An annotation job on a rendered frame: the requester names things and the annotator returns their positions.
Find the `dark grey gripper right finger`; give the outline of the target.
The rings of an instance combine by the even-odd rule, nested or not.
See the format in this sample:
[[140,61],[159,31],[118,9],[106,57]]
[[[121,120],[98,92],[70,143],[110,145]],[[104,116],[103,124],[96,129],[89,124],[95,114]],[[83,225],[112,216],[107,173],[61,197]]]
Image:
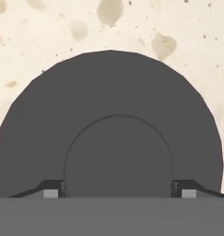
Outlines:
[[224,194],[206,189],[195,180],[173,180],[171,183],[171,197],[200,198],[223,197]]

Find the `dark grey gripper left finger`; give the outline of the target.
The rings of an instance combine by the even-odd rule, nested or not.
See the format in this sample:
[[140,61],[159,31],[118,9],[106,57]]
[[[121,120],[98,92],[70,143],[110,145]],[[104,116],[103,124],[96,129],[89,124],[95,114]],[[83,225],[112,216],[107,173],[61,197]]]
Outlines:
[[33,189],[11,195],[11,198],[61,198],[66,197],[63,180],[44,180]]

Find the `dark grey round blender lid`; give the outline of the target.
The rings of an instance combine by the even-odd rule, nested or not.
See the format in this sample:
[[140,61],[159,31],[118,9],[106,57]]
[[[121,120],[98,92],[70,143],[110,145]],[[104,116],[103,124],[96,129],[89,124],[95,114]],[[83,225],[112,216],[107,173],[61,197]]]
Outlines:
[[60,180],[70,197],[219,191],[221,140],[195,88],[139,53],[83,53],[33,79],[0,126],[0,197]]

